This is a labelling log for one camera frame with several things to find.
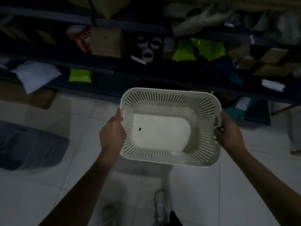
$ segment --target basket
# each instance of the basket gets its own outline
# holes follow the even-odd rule
[[[120,109],[127,137],[120,154],[133,160],[211,166],[220,154],[214,123],[221,105],[205,92],[132,88]]]

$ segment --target forearm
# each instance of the forearm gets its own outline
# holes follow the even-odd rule
[[[110,168],[100,156],[39,226],[88,225]]]
[[[280,225],[299,225],[301,196],[277,178],[246,149],[228,151]]]

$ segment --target gray plastic bin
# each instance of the gray plastic bin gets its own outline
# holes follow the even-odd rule
[[[0,121],[0,167],[25,170],[58,165],[69,140],[35,128]]]

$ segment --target foot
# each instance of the foot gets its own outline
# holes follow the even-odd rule
[[[155,225],[164,226],[168,223],[170,203],[166,191],[158,190],[154,198],[155,204]]]
[[[105,206],[101,211],[101,226],[116,226],[117,211],[112,205]]]

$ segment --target neon green package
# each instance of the neon green package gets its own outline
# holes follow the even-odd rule
[[[177,50],[175,51],[172,60],[179,61],[194,61],[194,45],[189,39],[179,39]]]
[[[222,41],[212,41],[198,38],[191,38],[190,40],[194,46],[198,48],[199,54],[204,56],[210,62],[227,55],[224,43]]]
[[[92,83],[92,71],[80,70],[80,69],[70,69],[69,82],[84,82]]]

